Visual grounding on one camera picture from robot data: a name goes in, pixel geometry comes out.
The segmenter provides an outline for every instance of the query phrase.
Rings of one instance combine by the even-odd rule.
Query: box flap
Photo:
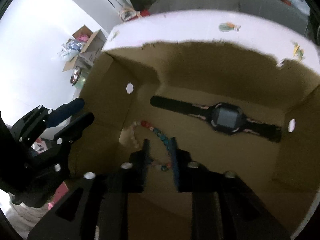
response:
[[[79,55],[75,56],[71,61],[67,61],[64,65],[63,72],[73,69]]]
[[[80,34],[88,35],[88,37],[92,36],[92,31],[85,25],[83,25],[79,30],[77,30],[72,36],[76,39]]]

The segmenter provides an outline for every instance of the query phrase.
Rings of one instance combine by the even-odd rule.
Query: mounting hole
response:
[[[60,164],[55,165],[54,170],[55,170],[56,172],[59,172],[59,171],[61,170]]]
[[[63,142],[63,140],[62,140],[62,138],[59,138],[58,140],[57,140],[57,144],[61,144]]]
[[[96,177],[96,174],[93,172],[87,172],[86,174],[83,175],[85,179],[94,179]]]
[[[288,125],[288,132],[293,132],[295,127],[296,127],[296,120],[291,119]]]
[[[133,92],[133,85],[131,83],[127,84],[126,90],[128,94],[131,94]]]
[[[132,163],[122,163],[121,169],[131,169],[133,167]]]

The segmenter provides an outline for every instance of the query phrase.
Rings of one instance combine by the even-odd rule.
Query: cardboard floor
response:
[[[157,85],[145,84],[138,88],[129,108],[119,139],[121,147],[116,153],[115,165],[127,161],[130,153],[135,151],[129,126],[133,121],[146,120],[168,137],[175,136],[179,148],[189,151],[194,160],[211,171],[235,171],[260,195],[262,201],[273,206],[273,201],[266,192],[270,192],[279,144],[246,133],[227,136],[215,132],[207,123],[197,118],[151,106],[149,101],[153,95],[203,105],[214,105],[220,101],[228,102],[240,106],[253,119],[279,126],[283,126],[284,122],[284,113],[277,109],[195,90],[169,86],[159,88]],[[135,136],[140,143],[144,138],[150,140],[152,158],[169,162],[165,147],[155,134],[143,127],[137,127]],[[191,194],[176,193],[171,170],[163,172],[149,167],[145,191],[139,195],[170,213],[187,218],[190,223]]]

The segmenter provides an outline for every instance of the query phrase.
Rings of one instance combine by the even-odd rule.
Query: printed cactus design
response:
[[[235,24],[233,24],[231,22],[221,23],[219,25],[219,30],[221,32],[229,32],[231,30],[235,30],[235,31],[238,32],[240,28],[241,28],[240,25],[235,25]]]
[[[293,56],[297,57],[298,61],[302,61],[305,57],[303,56],[304,50],[300,48],[297,42],[293,42],[294,49],[293,49]]]

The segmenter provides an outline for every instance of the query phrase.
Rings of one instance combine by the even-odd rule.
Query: watch screen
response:
[[[236,128],[238,112],[226,108],[220,108],[217,124],[228,128]]]

